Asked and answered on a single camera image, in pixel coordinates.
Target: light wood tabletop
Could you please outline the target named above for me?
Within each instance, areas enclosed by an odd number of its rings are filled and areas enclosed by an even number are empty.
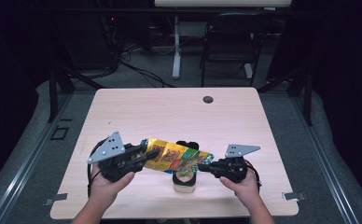
[[[203,97],[213,98],[211,104]],[[258,170],[260,195],[273,216],[294,216],[296,202],[258,93],[253,88],[102,89],[90,111],[64,174],[50,215],[71,219],[88,200],[87,159],[98,142],[119,131],[123,143],[145,138],[194,141],[200,150],[225,158],[229,144],[259,146],[244,156]],[[175,192],[172,175],[144,168],[120,192],[104,218],[247,217],[234,192],[209,173],[198,172],[193,193]]]
[[[156,7],[289,7],[292,0],[155,0]]]

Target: snack bag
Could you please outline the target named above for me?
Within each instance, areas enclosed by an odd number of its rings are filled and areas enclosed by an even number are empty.
[[[196,172],[198,164],[209,164],[214,158],[214,155],[208,152],[149,138],[146,153],[156,148],[160,149],[159,156],[147,161],[145,167],[157,171]]]

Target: dark background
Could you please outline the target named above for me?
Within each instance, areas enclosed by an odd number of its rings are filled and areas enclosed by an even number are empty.
[[[66,24],[51,18],[59,26],[48,27],[48,21],[25,14],[21,6],[25,2],[0,2],[0,170],[34,113],[35,88],[48,80],[55,64],[76,67],[73,57],[89,60],[82,53],[70,55],[64,47],[67,41],[56,36],[61,30],[67,35]],[[294,0],[292,8],[328,11],[331,16],[319,21],[288,20],[268,78],[286,75],[314,57],[313,88],[323,99],[334,143],[362,186],[362,3]],[[83,23],[84,31],[97,31],[99,22]],[[96,65],[114,66],[113,58],[108,59],[114,56],[113,49],[97,36],[101,47],[85,50],[99,55],[95,59],[102,58]]]

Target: table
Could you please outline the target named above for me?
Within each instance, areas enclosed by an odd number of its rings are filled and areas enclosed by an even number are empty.
[[[289,7],[292,0],[155,0],[155,7]],[[179,48],[180,22],[175,16],[174,20],[174,63],[173,79],[180,78],[181,53]],[[244,67],[248,77],[251,77],[251,65]]]
[[[207,104],[204,96],[214,101]],[[293,216],[296,202],[283,199],[292,192],[258,93],[253,88],[101,89],[92,101],[50,215],[71,219],[87,197],[87,159],[94,146],[113,131],[123,143],[145,138],[195,141],[224,158],[228,144],[260,146],[244,156],[257,168],[261,196],[273,216]],[[172,176],[143,169],[117,197],[104,218],[246,217],[246,208],[209,173],[198,172],[193,193],[173,189]]]

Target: gray carpet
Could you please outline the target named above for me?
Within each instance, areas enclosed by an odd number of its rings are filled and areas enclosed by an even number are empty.
[[[269,40],[262,51],[255,87],[262,86],[270,64],[276,39]],[[184,47],[182,51],[181,78],[171,78],[173,69],[173,53],[159,54],[155,51],[134,51],[130,64],[146,69],[163,78],[176,87],[199,87],[199,48]],[[152,88],[142,76],[123,65],[112,75],[94,79],[108,88]],[[63,95],[63,110],[50,128],[46,121],[49,118],[49,88],[44,83],[37,90],[40,101],[34,117],[25,130],[0,174],[0,205],[3,195],[18,174],[25,158],[39,145],[39,140],[47,136],[48,140],[40,146],[42,153],[30,173],[22,191],[15,196],[14,203],[6,207],[0,218],[1,223],[68,223],[69,221],[53,220],[49,216],[50,206],[44,206],[46,199],[52,198],[61,184],[64,171],[71,157],[80,129],[88,113],[94,90],[79,80],[73,80],[77,87],[73,95]],[[298,99],[288,98],[284,92],[287,84],[280,85],[270,93],[260,94],[274,138],[282,156],[292,188],[303,192],[307,199],[299,202],[299,213],[293,217],[276,217],[277,223],[347,223],[336,201],[333,191],[328,186],[323,170],[317,162],[314,143],[306,130],[304,120],[300,118],[295,102]],[[320,98],[313,95],[313,131],[318,136],[328,160],[347,195],[359,223],[362,223],[362,188],[356,183],[353,175],[336,151],[331,141],[331,132],[322,109]],[[51,136],[62,138],[64,130],[68,130],[63,140],[50,140]],[[182,220],[167,220],[166,223],[183,223]]]

